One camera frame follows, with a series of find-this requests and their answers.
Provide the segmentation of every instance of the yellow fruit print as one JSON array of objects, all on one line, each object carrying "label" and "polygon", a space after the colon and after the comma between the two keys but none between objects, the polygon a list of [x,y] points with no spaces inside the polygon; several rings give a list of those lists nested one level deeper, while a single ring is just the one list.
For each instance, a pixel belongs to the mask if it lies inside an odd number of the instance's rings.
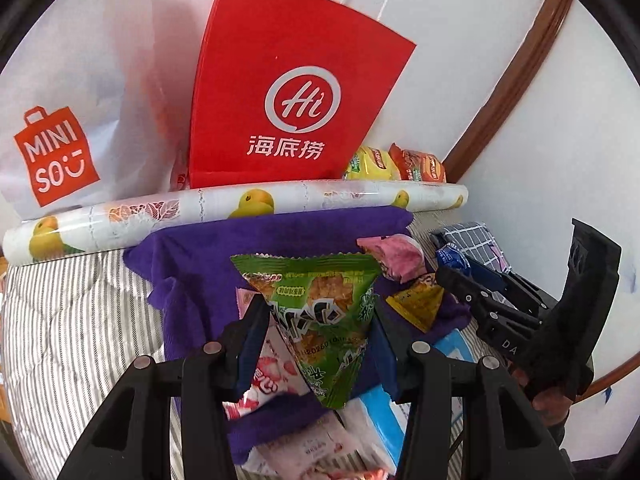
[{"label": "yellow fruit print", "polygon": [[453,205],[447,207],[447,209],[459,208],[464,201],[465,201],[465,198],[462,195],[458,195],[458,199],[453,203]]},{"label": "yellow fruit print", "polygon": [[400,191],[398,191],[398,194],[396,195],[396,198],[391,203],[391,205],[406,209],[406,207],[409,205],[409,194],[404,189],[401,189]]},{"label": "yellow fruit print", "polygon": [[65,244],[58,231],[58,219],[55,216],[45,216],[33,228],[29,252],[35,262],[42,262],[84,251]]},{"label": "yellow fruit print", "polygon": [[238,209],[233,211],[229,218],[272,215],[273,212],[273,197],[263,189],[250,189],[240,197]]}]

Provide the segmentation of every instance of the green snack bag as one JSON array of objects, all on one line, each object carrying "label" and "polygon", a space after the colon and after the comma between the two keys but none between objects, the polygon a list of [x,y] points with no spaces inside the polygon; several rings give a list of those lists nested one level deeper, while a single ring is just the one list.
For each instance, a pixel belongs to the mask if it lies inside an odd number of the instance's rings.
[{"label": "green snack bag", "polygon": [[381,272],[375,258],[242,254],[231,261],[271,306],[283,339],[322,405],[343,407],[367,346],[373,281]]}]

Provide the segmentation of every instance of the snack package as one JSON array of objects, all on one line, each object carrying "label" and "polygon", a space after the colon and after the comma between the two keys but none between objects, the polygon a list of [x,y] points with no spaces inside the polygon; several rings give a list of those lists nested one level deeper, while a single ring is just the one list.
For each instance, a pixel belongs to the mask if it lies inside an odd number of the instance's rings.
[{"label": "snack package", "polygon": [[367,345],[380,266],[368,254],[282,258],[232,256],[271,306],[280,333],[323,406],[349,400]]},{"label": "snack package", "polygon": [[386,302],[413,326],[427,332],[436,319],[443,296],[444,289],[431,272],[415,280],[408,289],[389,296]]},{"label": "snack package", "polygon": [[[244,317],[254,295],[253,290],[236,288],[238,313]],[[262,405],[281,394],[306,395],[309,388],[300,375],[293,357],[278,332],[272,316],[264,337],[260,357],[255,368],[251,387],[245,391],[238,402],[223,402],[226,418],[229,420],[240,418],[254,412]]]},{"label": "snack package", "polygon": [[396,234],[358,238],[356,243],[378,261],[385,278],[406,283],[427,273],[422,248],[410,236]]},{"label": "snack package", "polygon": [[348,471],[344,469],[331,470],[316,465],[303,474],[301,480],[385,480],[388,475],[389,473],[380,468],[371,471]]},{"label": "snack package", "polygon": [[255,473],[262,476],[278,476],[278,473],[273,470],[257,447],[251,448],[246,462],[242,464],[241,467],[247,473]]},{"label": "snack package", "polygon": [[431,153],[401,150],[392,144],[389,156],[398,167],[402,180],[421,180],[424,182],[446,182],[444,166]]},{"label": "snack package", "polygon": [[471,276],[471,264],[466,256],[460,251],[458,246],[449,242],[436,251],[436,258],[438,259],[438,265],[451,267],[457,269],[465,276]]},{"label": "snack package", "polygon": [[[460,330],[455,329],[434,345],[444,355],[473,362],[469,346]],[[382,386],[376,386],[345,407],[338,416],[350,434],[357,434],[362,447],[358,450],[367,468],[381,467],[396,474],[411,404],[396,404]],[[462,416],[462,400],[451,398],[451,425]]]},{"label": "snack package", "polygon": [[283,480],[300,480],[318,460],[347,455],[356,451],[358,444],[358,439],[347,433],[335,413],[329,412],[304,430],[281,436],[257,449]]},{"label": "snack package", "polygon": [[345,180],[401,180],[400,172],[384,150],[360,146],[351,157]]}]

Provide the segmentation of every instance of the pink snack wrapper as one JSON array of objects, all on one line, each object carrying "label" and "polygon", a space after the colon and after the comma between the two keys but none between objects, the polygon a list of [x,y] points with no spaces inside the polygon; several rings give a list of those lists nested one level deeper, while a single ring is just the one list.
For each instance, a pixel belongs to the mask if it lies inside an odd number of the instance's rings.
[{"label": "pink snack wrapper", "polygon": [[[249,304],[255,294],[258,294],[258,292],[245,288],[236,288],[238,313],[241,318],[249,308]],[[254,412],[280,394],[302,396],[308,393],[309,387],[306,385],[302,375],[300,375],[300,371],[289,349],[287,349],[287,345],[278,332],[276,322],[270,315],[269,327],[264,338],[251,387],[238,402],[223,402],[222,405],[225,409],[226,418],[231,420]]]},{"label": "pink snack wrapper", "polygon": [[427,273],[422,248],[410,236],[358,238],[356,243],[378,261],[385,277],[394,282],[410,282]]},{"label": "pink snack wrapper", "polygon": [[380,468],[370,471],[347,471],[329,470],[316,465],[302,476],[302,480],[385,480],[388,476],[389,473]]},{"label": "pink snack wrapper", "polygon": [[329,412],[304,430],[262,444],[258,450],[282,480],[300,480],[318,460],[347,455],[356,451],[358,444],[335,413]]}]

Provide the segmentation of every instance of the white plastic bag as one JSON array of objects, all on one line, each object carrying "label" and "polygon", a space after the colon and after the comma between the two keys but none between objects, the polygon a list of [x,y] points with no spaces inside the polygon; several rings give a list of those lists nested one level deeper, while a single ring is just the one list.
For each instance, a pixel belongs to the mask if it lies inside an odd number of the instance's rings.
[{"label": "white plastic bag", "polygon": [[33,25],[0,73],[0,192],[22,219],[177,187],[153,49],[151,0],[56,0]]}]

